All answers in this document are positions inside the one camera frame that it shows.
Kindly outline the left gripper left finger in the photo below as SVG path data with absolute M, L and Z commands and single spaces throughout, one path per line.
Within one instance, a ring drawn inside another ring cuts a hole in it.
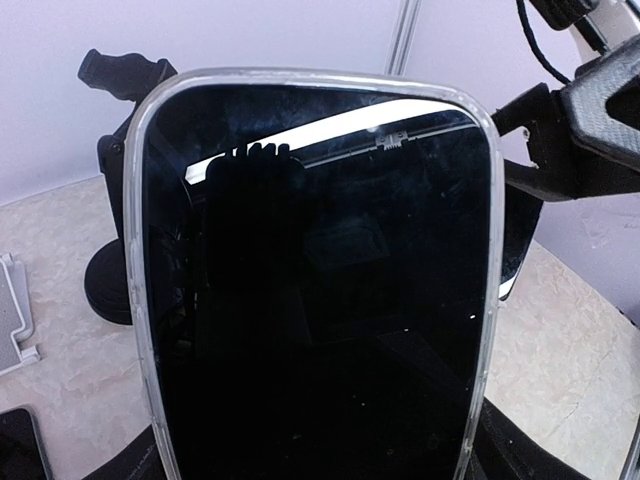
M 151 426 L 111 460 L 89 474 L 89 480 L 165 480 L 166 474 Z

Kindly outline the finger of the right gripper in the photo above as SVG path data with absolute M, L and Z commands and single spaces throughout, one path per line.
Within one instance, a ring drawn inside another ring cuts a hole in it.
M 505 161 L 508 185 L 546 202 L 638 192 L 638 42 L 581 66 L 559 90 L 536 85 L 492 119 L 500 135 L 530 134 L 533 164 Z

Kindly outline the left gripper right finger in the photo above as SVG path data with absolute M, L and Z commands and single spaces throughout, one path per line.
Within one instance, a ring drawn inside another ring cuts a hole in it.
M 484 399 L 465 479 L 587 480 L 540 447 L 501 410 Z

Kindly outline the black smartphone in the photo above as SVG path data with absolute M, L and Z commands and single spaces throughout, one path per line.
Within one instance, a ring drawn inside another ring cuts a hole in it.
M 49 478 L 34 418 L 25 408 L 16 408 L 1 414 L 1 478 Z

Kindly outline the white folding phone stand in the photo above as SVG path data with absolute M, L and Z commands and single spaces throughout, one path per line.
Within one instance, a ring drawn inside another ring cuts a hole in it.
M 1 374 L 40 360 L 36 346 L 21 343 L 34 333 L 24 263 L 11 254 L 1 255 Z

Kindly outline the small black disc phone stand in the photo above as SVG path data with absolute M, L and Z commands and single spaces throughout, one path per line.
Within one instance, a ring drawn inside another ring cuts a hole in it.
M 177 74 L 166 59 L 152 62 L 138 53 L 109 56 L 96 49 L 84 57 L 79 79 L 88 87 L 103 90 L 118 100 L 140 106 L 159 86 Z M 190 191 L 184 178 L 195 160 L 193 131 L 197 103 L 191 94 L 166 101 L 147 129 L 144 156 L 145 188 L 150 207 L 145 215 L 150 226 L 151 272 L 154 276 L 149 302 L 152 316 L 171 327 L 185 323 L 193 310 L 185 287 L 186 257 L 183 239 L 192 221 Z M 124 235 L 125 141 L 131 122 L 125 120 L 97 144 L 117 237 L 91 258 L 84 289 L 91 308 L 103 319 L 120 325 L 132 322 L 126 272 Z

